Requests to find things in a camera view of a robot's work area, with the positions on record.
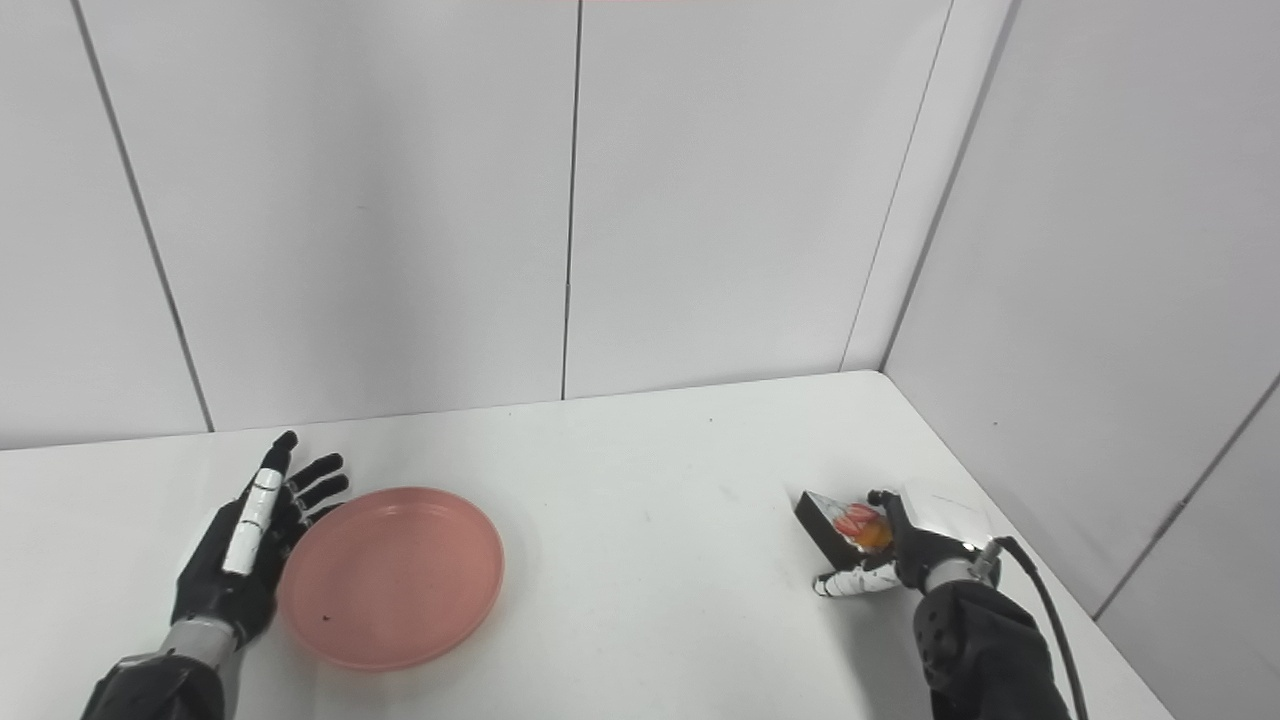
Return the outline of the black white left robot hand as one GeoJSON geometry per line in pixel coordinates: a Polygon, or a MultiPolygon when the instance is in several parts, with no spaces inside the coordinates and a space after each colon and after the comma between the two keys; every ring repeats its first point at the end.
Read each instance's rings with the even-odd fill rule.
{"type": "Polygon", "coordinates": [[[241,493],[215,512],[175,582],[172,624],[219,623],[237,650],[269,628],[288,557],[349,489],[340,454],[292,471],[297,445],[293,430],[279,436],[241,493]]]}

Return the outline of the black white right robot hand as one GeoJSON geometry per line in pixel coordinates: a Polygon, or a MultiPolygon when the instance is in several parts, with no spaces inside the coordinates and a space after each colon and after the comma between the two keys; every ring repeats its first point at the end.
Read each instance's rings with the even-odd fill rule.
{"type": "Polygon", "coordinates": [[[863,500],[842,501],[806,491],[794,514],[831,565],[813,582],[820,597],[899,587],[925,594],[950,582],[1000,584],[987,512],[947,495],[872,489],[863,500]]]}

